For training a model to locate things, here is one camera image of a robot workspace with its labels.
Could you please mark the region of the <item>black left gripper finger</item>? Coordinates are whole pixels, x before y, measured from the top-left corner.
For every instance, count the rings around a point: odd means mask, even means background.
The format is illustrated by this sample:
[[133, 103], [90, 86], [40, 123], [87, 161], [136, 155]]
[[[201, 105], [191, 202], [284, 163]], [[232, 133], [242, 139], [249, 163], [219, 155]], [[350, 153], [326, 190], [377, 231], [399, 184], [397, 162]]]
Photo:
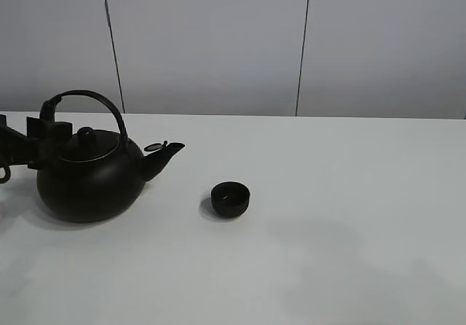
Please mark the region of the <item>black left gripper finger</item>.
[[70, 122], [52, 122], [50, 124], [50, 143], [61, 146], [72, 138], [72, 124]]
[[26, 117], [26, 135], [29, 138], [47, 138], [50, 123], [34, 117]]

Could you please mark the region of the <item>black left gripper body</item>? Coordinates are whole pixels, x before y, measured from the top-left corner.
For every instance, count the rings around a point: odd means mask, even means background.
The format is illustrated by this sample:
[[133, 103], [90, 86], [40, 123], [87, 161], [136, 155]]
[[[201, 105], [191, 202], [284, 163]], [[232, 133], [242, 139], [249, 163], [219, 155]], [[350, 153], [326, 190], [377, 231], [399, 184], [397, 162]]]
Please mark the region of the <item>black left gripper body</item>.
[[41, 142], [44, 138], [29, 138], [7, 125], [7, 116], [1, 115], [1, 167], [27, 165], [41, 168]]

